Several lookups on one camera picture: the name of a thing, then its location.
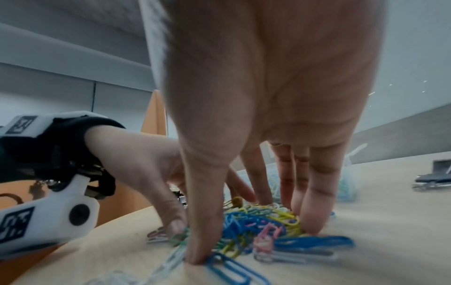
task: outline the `table surface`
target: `table surface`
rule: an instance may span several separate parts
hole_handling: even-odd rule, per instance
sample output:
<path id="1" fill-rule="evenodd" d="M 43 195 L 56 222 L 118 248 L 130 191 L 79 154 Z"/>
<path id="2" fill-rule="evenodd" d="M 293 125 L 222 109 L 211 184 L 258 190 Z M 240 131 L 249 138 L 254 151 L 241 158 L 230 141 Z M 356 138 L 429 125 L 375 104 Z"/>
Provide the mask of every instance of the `table surface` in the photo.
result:
<path id="1" fill-rule="evenodd" d="M 335 206 L 323 233 L 346 235 L 357 247 L 340 251 L 338 265 L 245 263 L 272 284 L 450 284 L 451 191 L 414 192 L 416 175 L 451 152 L 353 166 L 357 200 Z M 14 285 L 82 285 L 113 270 L 146 278 L 169 254 L 167 244 L 146 245 L 161 225 L 153 207 L 123 216 L 72 241 L 21 276 Z M 204 266 L 183 265 L 160 284 L 224 284 Z"/>

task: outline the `ceiling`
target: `ceiling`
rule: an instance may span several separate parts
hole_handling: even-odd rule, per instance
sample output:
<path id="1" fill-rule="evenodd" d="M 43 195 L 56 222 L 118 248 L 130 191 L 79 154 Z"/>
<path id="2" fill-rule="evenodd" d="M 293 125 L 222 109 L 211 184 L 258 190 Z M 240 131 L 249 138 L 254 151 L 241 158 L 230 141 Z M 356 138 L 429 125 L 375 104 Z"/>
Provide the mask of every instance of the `ceiling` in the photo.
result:
<path id="1" fill-rule="evenodd" d="M 75 16 L 144 38 L 138 0 L 34 0 Z"/>

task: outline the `blue paper clip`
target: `blue paper clip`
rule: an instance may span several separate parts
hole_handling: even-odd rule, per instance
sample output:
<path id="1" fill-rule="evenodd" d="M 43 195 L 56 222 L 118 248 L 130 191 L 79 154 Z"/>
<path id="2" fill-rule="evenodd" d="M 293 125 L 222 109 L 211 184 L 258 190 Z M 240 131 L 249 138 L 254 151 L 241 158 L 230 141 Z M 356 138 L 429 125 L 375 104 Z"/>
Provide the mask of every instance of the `blue paper clip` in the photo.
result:
<path id="1" fill-rule="evenodd" d="M 222 261 L 222 263 L 226 269 L 237 274 L 238 276 L 241 276 L 244 279 L 244 281 L 240 282 L 240 281 L 234 280 L 230 276 L 228 276 L 226 273 L 224 273 L 220 269 L 216 268 L 214 266 L 214 263 L 216 261 Z M 271 283 L 268 281 L 268 279 L 261 276 L 254 270 L 252 270 L 252 269 L 242 265 L 241 263 L 233 260 L 232 258 L 229 258 L 220 253 L 213 253 L 207 259 L 206 265 L 211 271 L 213 271 L 216 275 L 221 277 L 221 279 L 223 279 L 230 285 L 250 285 L 251 281 L 254 281 L 254 280 L 256 280 L 256 282 L 261 285 L 271 285 Z"/>
<path id="2" fill-rule="evenodd" d="M 274 249 L 312 249 L 354 247 L 354 241 L 343 236 L 280 238 L 274 240 Z"/>

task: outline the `pile of paper clips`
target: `pile of paper clips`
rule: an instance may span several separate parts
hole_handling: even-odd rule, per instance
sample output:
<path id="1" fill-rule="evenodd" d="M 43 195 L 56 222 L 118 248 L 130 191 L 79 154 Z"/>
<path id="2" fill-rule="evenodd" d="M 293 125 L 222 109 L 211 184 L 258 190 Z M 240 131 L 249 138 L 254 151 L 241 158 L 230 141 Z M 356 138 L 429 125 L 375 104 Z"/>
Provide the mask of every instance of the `pile of paper clips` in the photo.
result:
<path id="1" fill-rule="evenodd" d="M 171 239 L 166 238 L 162 228 L 150 234 L 149 243 L 169 241 L 178 247 L 164 263 L 166 269 L 157 269 L 149 280 L 164 278 L 182 262 L 188 239 L 188 228 Z M 250 284 L 251 281 L 270 284 L 265 277 L 234 259 L 243 254 L 253 254 L 259 262 L 335 262 L 338 257 L 331 249 L 337 247 L 354 247 L 354 242 L 343 236 L 307 236 L 303 234 L 298 217 L 287 208 L 275 203 L 244 206 L 242 199 L 237 197 L 224 203 L 223 235 L 206 266 L 231 285 Z M 226 274 L 218 268 L 219 264 L 240 276 L 241 280 Z"/>

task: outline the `hand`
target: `hand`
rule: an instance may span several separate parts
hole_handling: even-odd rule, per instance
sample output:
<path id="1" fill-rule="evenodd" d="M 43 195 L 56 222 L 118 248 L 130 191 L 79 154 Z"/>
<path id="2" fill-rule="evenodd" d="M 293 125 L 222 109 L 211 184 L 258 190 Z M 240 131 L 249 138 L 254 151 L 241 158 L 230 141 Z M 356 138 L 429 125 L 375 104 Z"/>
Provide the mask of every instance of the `hand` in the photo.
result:
<path id="1" fill-rule="evenodd" d="M 222 185 L 236 156 L 260 203 L 271 203 L 259 148 L 266 140 L 283 205 L 308 233 L 322 229 L 373 84 L 384 8 L 380 0 L 141 6 L 152 71 L 187 172 L 188 262 L 203 261 L 221 236 Z"/>
<path id="2" fill-rule="evenodd" d="M 176 185 L 186 195 L 185 170 L 176 139 L 98 126 L 86 132 L 85 142 L 114 178 L 150 201 L 169 237 L 183 232 L 187 217 L 168 185 Z M 226 183 L 232 197 L 256 201 L 251 188 L 232 169 Z"/>

